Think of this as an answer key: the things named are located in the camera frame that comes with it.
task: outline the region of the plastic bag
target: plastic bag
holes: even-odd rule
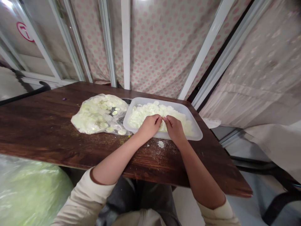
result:
[[[49,226],[73,185],[57,165],[0,155],[1,226]]]
[[[128,104],[117,96],[99,94],[85,100],[71,122],[81,133],[131,135],[120,122],[128,108]]]

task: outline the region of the sleeve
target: sleeve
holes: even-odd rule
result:
[[[85,172],[72,190],[51,226],[95,225],[99,212],[116,184],[96,184],[91,180],[90,171],[91,169]]]
[[[226,200],[225,204],[214,209],[208,209],[207,207],[198,203],[200,211],[202,213],[202,217],[204,218],[206,225],[214,225],[214,226],[240,226],[238,218],[235,216],[232,208]]]

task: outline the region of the green plastic bag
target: green plastic bag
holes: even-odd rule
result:
[[[1,226],[48,226],[73,185],[57,165],[0,155]]]

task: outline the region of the clear plastic container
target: clear plastic container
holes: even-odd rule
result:
[[[149,99],[149,98],[143,98],[143,97],[134,98],[132,100],[127,112],[126,112],[125,118],[123,120],[123,126],[127,130],[129,130],[133,133],[136,133],[138,131],[138,129],[132,128],[128,124],[128,119],[129,119],[130,115],[133,112],[133,107],[137,106],[138,104],[144,105],[144,104],[147,104],[147,103],[154,103],[154,101],[158,101],[160,105],[171,106],[176,111],[186,115],[187,119],[192,122],[192,130],[193,130],[193,134],[194,134],[194,136],[186,136],[186,138],[188,140],[198,141],[198,140],[201,140],[203,138],[203,133],[202,133],[200,127],[198,126],[196,120],[194,119],[194,117],[191,114],[190,110],[186,106],[184,106],[182,104],[174,103],[174,102],[164,101],[164,100],[156,100],[156,99]],[[154,137],[170,140],[170,137],[169,137],[167,132],[157,132],[154,135]]]

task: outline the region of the red circular sign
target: red circular sign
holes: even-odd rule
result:
[[[26,29],[26,25],[21,23],[21,22],[17,22],[17,28],[18,31],[20,32],[20,34],[28,41],[30,42],[34,42],[34,39],[32,37],[30,37],[30,35],[28,34],[28,31]]]

